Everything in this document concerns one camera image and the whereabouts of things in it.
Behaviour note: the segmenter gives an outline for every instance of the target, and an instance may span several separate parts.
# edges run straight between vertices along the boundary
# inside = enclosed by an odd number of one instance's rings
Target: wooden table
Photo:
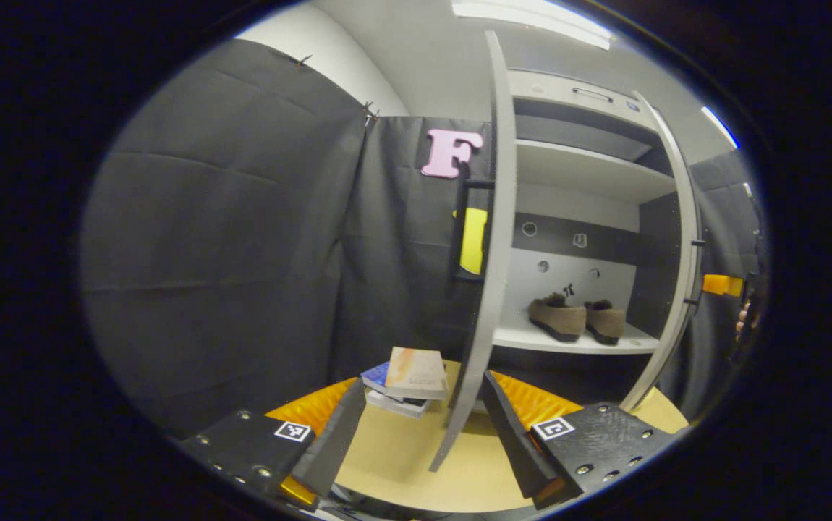
[[[449,389],[460,364],[446,360]],[[445,436],[448,400],[434,402],[420,419],[367,405],[336,484],[403,507],[437,512],[495,512],[529,507],[509,459],[485,413],[473,413],[438,472],[429,464]],[[687,426],[657,389],[633,411],[654,428]]]

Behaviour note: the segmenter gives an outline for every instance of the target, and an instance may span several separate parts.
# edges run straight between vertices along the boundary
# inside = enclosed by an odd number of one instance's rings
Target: stack of books
[[[399,415],[421,418],[432,400],[448,396],[442,353],[394,347],[389,362],[361,373],[371,405]]]

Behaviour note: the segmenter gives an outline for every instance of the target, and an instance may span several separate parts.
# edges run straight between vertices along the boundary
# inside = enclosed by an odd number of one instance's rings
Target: blue book
[[[389,367],[390,362],[384,362],[377,367],[372,367],[364,373],[361,373],[361,381],[364,385],[369,386],[369,388],[375,389],[380,393],[387,392],[384,382],[386,382],[387,369],[389,369]]]

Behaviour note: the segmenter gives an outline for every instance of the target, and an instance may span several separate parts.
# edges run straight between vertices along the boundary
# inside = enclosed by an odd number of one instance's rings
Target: shoe
[[[587,308],[569,307],[564,295],[552,293],[546,299],[535,299],[529,304],[529,320],[554,339],[574,342],[587,326]]]
[[[587,308],[587,330],[595,340],[607,346],[619,343],[625,330],[625,311],[612,309],[608,300],[597,300],[584,304]]]

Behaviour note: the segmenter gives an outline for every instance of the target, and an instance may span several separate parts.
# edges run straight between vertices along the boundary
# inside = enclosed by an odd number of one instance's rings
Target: ceiling light
[[[611,38],[604,27],[544,0],[453,0],[451,8],[457,17],[525,24],[564,34],[606,51]]]
[[[714,125],[718,128],[719,131],[721,131],[721,133],[723,133],[724,137],[726,137],[728,139],[728,142],[731,143],[731,146],[733,146],[733,148],[737,148],[737,143],[734,142],[734,136],[731,135],[730,132],[728,132],[728,129],[726,128],[726,126],[724,126],[724,123],[721,122],[721,119],[718,119],[718,116],[713,114],[711,110],[708,110],[707,106],[704,106],[702,108],[702,112],[709,119],[711,119],[711,122],[714,123]]]

